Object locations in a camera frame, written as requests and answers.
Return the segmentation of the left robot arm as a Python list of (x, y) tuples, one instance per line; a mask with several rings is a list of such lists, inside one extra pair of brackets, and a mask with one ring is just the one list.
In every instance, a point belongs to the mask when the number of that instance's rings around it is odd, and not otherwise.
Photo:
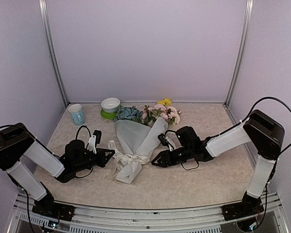
[(97, 148), (100, 139), (101, 131), (95, 130), (89, 134), (88, 143), (75, 138), (65, 146), (64, 154), (57, 156), (23, 123), (0, 126), (0, 169), (34, 199), (33, 213), (71, 221), (75, 207), (56, 202), (47, 187), (22, 163), (21, 158), (28, 158), (60, 183), (67, 183), (77, 179), (78, 172), (93, 171), (95, 166), (105, 167), (115, 155), (114, 150)]

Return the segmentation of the cream printed ribbon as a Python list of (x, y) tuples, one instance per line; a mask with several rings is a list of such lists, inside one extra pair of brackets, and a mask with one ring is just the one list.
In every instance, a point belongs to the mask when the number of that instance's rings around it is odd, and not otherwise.
[(107, 145), (108, 149), (115, 151), (115, 154), (113, 155), (114, 161), (111, 176), (114, 176), (117, 170), (120, 171), (130, 162), (137, 161), (141, 165), (145, 165), (150, 161), (150, 159), (145, 155), (123, 154), (116, 148), (116, 144), (113, 140), (108, 141)]

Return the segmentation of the pink fake flower bunch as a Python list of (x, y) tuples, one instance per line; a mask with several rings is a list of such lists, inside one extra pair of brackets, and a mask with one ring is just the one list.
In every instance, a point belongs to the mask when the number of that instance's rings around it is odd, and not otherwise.
[(145, 105), (141, 116), (141, 123), (147, 126), (153, 126), (156, 120), (161, 117), (168, 125), (177, 125), (181, 121), (181, 114), (182, 112), (180, 110), (170, 105)]

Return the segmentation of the yellow fake flower stem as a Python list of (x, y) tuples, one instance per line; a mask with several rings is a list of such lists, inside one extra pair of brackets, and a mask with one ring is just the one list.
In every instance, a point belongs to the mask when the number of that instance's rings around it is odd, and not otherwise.
[(171, 105), (172, 104), (172, 100), (170, 98), (164, 98), (164, 99), (158, 101), (157, 104), (161, 104), (161, 105), (164, 105), (164, 106)]

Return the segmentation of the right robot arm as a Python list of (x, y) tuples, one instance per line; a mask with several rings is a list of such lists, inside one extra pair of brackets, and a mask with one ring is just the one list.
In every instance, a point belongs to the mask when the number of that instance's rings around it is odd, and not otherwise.
[(159, 152), (151, 163), (154, 166), (170, 167), (183, 164), (190, 159), (194, 159), (197, 163), (209, 162), (237, 147), (248, 143), (254, 145), (259, 155), (242, 200), (222, 206), (224, 219), (234, 220), (264, 211), (261, 195), (270, 181), (281, 154), (284, 134), (281, 124), (256, 109), (238, 124), (204, 140), (197, 136), (191, 126), (178, 129), (175, 135), (180, 143), (179, 148), (171, 144), (166, 133), (159, 134), (158, 139), (168, 149)]

